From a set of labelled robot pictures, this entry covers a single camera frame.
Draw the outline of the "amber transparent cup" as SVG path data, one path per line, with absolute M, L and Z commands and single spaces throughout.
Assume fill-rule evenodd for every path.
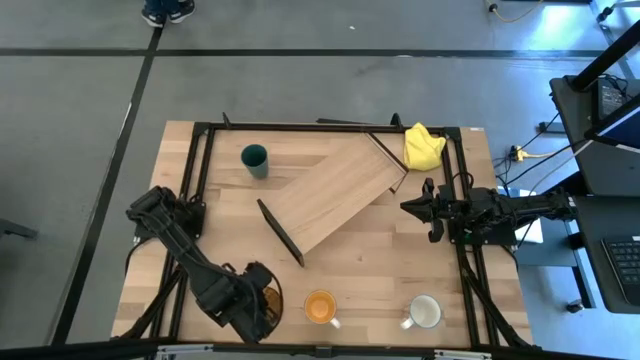
M 267 286 L 262 291 L 265 300 L 265 318 L 272 330 L 280 323 L 283 316 L 284 298 L 282 287 L 278 281 L 275 286 Z

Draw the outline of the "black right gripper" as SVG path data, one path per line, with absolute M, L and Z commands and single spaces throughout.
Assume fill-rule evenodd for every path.
M 460 218 L 464 202 L 456 199 L 454 189 L 450 185 L 435 186 L 434 180 L 429 177 L 424 181 L 422 194 L 425 196 L 404 201 L 400 207 L 422 223 L 429 222 L 429 241 L 440 242 L 445 230 L 444 221 Z

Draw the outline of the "black desk with keyboard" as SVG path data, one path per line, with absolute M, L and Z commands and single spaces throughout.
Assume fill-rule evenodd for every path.
M 616 281 L 601 240 L 613 236 L 640 235 L 640 197 L 576 196 L 574 204 L 580 246 L 586 250 L 607 310 L 640 314 L 630 305 Z

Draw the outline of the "grey metal stand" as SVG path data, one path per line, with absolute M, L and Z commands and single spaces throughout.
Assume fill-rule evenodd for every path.
M 640 0 L 596 0 L 597 23 L 609 44 L 640 21 Z M 618 62 L 622 72 L 640 80 L 640 42 Z

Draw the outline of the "black aluminium table frame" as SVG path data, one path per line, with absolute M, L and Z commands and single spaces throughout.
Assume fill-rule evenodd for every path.
M 321 133 L 367 133 L 376 137 L 379 134 L 402 135 L 407 127 L 404 126 L 398 114 L 394 114 L 388 125 L 374 125 L 331 119 L 320 119 L 316 123 L 237 123 L 233 124 L 228 118 L 219 122 L 195 122 L 186 165 L 180 187 L 179 199 L 192 211 L 187 216 L 192 221 L 189 225 L 197 234 L 202 231 L 204 224 L 204 182 L 207 179 L 213 139 L 217 130 L 276 130 L 302 131 Z M 0 360 L 136 360 L 143 357 L 155 357 L 157 348 L 161 345 L 175 344 L 213 344 L 214 350 L 206 353 L 238 352 L 288 354 L 290 356 L 305 355 L 316 359 L 329 359 L 336 356 L 396 356 L 422 357 L 423 360 L 433 360 L 435 348 L 428 347 L 389 347 L 389 346 L 337 346 L 337 345 L 294 345 L 294 344 L 245 344 L 245 343 L 194 343 L 180 342 L 177 332 L 170 330 L 167 337 L 142 336 L 158 312 L 164 310 L 164 303 L 174 288 L 176 304 L 181 305 L 186 291 L 186 274 L 181 270 L 163 272 L 165 283 L 154 298 L 151 308 L 143 318 L 133 326 L 126 336 L 116 337 L 109 341 L 27 347 L 0 350 Z M 544 351 L 533 345 L 524 344 L 514 346 L 499 346 L 476 344 L 469 349 L 444 349 L 490 353 L 492 360 L 611 360 L 593 356 L 569 354 L 562 352 Z

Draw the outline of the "orange mug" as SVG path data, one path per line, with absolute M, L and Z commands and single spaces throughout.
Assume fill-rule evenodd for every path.
M 306 317 L 315 324 L 331 324 L 340 329 L 341 323 L 336 318 L 337 301 L 335 297 L 325 290 L 311 292 L 304 302 Z

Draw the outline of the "silver frame bracket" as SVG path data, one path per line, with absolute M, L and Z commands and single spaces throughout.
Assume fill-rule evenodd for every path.
M 178 355 L 212 352 L 213 344 L 175 344 L 161 345 L 155 354 L 156 360 L 175 360 Z
M 433 360 L 492 360 L 492 355 L 484 352 L 436 349 Z

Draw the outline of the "dark green cup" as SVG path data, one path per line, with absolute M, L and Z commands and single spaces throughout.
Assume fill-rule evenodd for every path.
M 268 153 L 262 145 L 246 146 L 241 152 L 241 161 L 254 178 L 265 179 L 268 176 Z

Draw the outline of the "black stand foot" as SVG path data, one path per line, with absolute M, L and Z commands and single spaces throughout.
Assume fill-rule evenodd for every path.
M 38 232 L 29 227 L 0 218 L 0 239 L 4 235 L 16 235 L 25 239 L 35 239 Z

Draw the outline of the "person's shoe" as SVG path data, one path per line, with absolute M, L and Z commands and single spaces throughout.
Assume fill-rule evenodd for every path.
M 196 10 L 195 0 L 164 0 L 164 6 L 169 21 L 174 24 L 181 23 Z
M 152 28 L 163 28 L 166 22 L 164 14 L 154 13 L 147 8 L 141 10 L 141 17 Z

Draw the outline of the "black diagonal beam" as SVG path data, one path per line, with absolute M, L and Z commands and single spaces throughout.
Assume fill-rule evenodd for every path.
M 640 94 L 585 132 L 589 140 L 640 149 Z
M 574 91 L 583 91 L 589 87 L 608 68 L 622 59 L 640 42 L 640 20 L 633 24 L 581 73 L 574 77 L 569 85 Z

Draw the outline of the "white mug with red pattern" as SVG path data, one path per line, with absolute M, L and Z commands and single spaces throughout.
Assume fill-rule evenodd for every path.
M 439 303 L 430 295 L 420 294 L 409 304 L 408 317 L 400 323 L 403 330 L 412 326 L 430 329 L 436 327 L 442 318 Z

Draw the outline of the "yellow cloth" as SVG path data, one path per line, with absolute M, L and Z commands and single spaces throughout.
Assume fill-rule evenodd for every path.
M 434 137 L 423 124 L 416 123 L 405 131 L 404 164 L 410 170 L 435 169 L 441 165 L 441 154 L 445 146 L 444 137 Z

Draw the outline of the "black keyboard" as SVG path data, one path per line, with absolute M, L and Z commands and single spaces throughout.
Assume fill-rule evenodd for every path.
M 640 306 L 640 235 L 605 237 L 601 244 L 625 301 Z

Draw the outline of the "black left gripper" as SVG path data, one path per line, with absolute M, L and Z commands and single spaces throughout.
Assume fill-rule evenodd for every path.
M 249 263 L 242 274 L 237 274 L 230 263 L 224 263 L 222 268 L 230 271 L 233 284 L 233 297 L 230 306 L 221 313 L 222 318 L 245 343 L 259 343 L 273 332 L 265 318 L 262 291 L 274 276 L 260 262 Z

